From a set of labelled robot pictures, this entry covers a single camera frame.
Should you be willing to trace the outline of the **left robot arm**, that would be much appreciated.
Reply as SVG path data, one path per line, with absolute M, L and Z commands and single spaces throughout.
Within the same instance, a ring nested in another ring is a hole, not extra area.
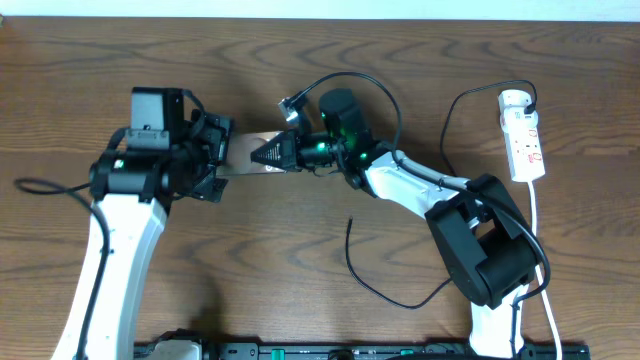
M 92 165 L 89 238 L 56 359 L 131 359 L 147 272 L 171 205 L 217 203 L 233 121 L 195 110 L 116 130 Z

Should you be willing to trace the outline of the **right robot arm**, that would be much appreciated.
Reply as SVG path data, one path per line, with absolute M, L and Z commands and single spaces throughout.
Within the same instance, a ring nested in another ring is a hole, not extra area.
M 472 351 L 519 356 L 524 349 L 520 305 L 543 257 L 504 185 L 490 175 L 475 180 L 444 175 L 376 139 L 349 89 L 321 96 L 322 132 L 311 130 L 306 102 L 304 95 L 280 102 L 290 128 L 252 151 L 251 160 L 284 171 L 333 166 L 352 188 L 423 218 L 450 281 L 472 304 Z

